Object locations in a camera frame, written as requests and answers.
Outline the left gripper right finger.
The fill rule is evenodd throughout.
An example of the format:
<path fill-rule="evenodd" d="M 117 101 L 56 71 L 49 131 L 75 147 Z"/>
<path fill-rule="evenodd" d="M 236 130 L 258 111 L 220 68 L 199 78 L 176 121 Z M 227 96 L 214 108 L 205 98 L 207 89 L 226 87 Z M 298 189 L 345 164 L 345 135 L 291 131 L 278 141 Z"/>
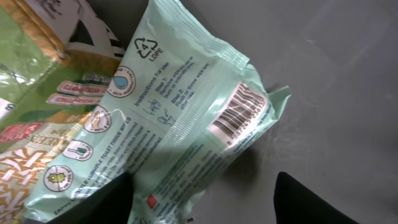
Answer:
<path fill-rule="evenodd" d="M 358 224 L 286 172 L 279 172 L 274 189 L 277 224 Z"/>

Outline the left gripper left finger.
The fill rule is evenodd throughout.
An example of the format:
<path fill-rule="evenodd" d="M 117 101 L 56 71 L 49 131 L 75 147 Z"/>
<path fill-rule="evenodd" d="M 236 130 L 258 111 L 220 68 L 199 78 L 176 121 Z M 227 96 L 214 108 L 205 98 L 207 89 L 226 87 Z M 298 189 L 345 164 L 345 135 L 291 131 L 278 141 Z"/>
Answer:
<path fill-rule="evenodd" d="M 125 172 L 49 224 L 127 224 L 133 195 L 131 174 Z"/>

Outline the teal wet wipes pack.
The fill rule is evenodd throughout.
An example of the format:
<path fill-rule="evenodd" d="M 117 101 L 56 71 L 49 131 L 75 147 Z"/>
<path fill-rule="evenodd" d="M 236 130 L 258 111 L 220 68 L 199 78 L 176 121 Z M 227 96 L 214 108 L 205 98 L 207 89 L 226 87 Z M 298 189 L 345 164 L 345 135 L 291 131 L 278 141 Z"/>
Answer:
<path fill-rule="evenodd" d="M 287 86 L 266 92 L 248 58 L 180 1 L 150 1 L 106 94 L 46 166 L 23 220 L 51 222 L 128 174 L 128 223 L 184 223 L 289 97 Z"/>

